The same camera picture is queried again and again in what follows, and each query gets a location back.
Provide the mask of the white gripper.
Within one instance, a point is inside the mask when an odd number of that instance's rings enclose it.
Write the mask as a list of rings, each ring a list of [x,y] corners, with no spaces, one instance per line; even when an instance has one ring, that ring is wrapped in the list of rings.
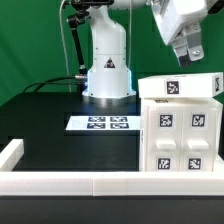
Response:
[[[197,22],[208,14],[206,0],[151,0],[150,3],[163,42],[172,43],[179,66],[187,67],[190,60],[201,60],[204,51],[201,27]],[[177,36],[184,27],[186,43],[184,37]]]

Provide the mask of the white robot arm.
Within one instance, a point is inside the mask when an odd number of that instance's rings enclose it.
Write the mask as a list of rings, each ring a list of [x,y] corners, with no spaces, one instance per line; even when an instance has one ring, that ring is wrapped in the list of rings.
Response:
[[[181,67],[204,57],[200,21],[209,11],[207,0],[70,0],[75,14],[67,19],[79,62],[82,96],[92,102],[117,103],[133,99],[132,74],[126,65],[126,31],[108,11],[145,5],[152,10],[165,44],[173,47]],[[77,28],[88,22],[93,43],[93,65],[84,65]]]

